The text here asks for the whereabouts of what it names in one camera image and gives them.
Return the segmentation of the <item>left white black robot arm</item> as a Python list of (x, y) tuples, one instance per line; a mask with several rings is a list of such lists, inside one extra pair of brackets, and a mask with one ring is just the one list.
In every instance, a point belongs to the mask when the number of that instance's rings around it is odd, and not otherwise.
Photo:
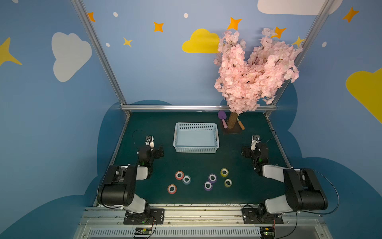
[(111, 165), (97, 190), (97, 202), (107, 208), (122, 208), (130, 214), (147, 215), (150, 211), (145, 199), (136, 194), (136, 182), (149, 179), (155, 159), (164, 156), (163, 146), (145, 145), (138, 151), (135, 164)]

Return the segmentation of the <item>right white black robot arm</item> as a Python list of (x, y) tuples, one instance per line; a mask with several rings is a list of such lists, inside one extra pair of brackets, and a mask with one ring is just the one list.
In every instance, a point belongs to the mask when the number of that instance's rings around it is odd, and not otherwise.
[(258, 214), (279, 215), (297, 211), (319, 211), (328, 207), (327, 197), (312, 169), (294, 169), (269, 163), (266, 144), (256, 142), (243, 146), (241, 154), (252, 161), (259, 176), (284, 184), (285, 192), (276, 198), (266, 199), (258, 206)]

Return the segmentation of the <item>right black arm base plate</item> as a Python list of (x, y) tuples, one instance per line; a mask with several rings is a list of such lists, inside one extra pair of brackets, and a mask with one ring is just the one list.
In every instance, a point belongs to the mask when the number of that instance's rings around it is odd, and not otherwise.
[(270, 214), (262, 209), (242, 208), (244, 224), (283, 224), (283, 219), (279, 214)]

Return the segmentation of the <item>light blue plastic storage basket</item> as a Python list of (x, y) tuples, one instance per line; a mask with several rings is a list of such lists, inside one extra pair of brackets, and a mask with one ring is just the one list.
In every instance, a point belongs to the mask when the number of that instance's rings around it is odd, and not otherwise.
[(177, 153), (216, 153), (219, 149), (217, 124), (176, 123), (173, 147)]

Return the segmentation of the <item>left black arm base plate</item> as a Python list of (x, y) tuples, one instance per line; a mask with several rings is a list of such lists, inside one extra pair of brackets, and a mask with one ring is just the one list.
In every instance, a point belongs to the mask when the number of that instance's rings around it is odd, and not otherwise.
[(163, 225), (164, 209), (148, 207), (143, 213), (126, 212), (123, 220), (124, 225), (157, 224)]

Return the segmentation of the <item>red tape roll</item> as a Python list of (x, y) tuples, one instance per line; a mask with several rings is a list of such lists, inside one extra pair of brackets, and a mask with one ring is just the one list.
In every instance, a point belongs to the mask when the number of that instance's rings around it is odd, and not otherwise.
[(183, 171), (177, 171), (176, 172), (176, 174), (175, 174), (175, 178), (177, 179), (177, 180), (183, 180), (183, 178), (184, 178), (184, 172)]
[(177, 192), (177, 186), (174, 184), (170, 184), (167, 188), (169, 194), (175, 194)]

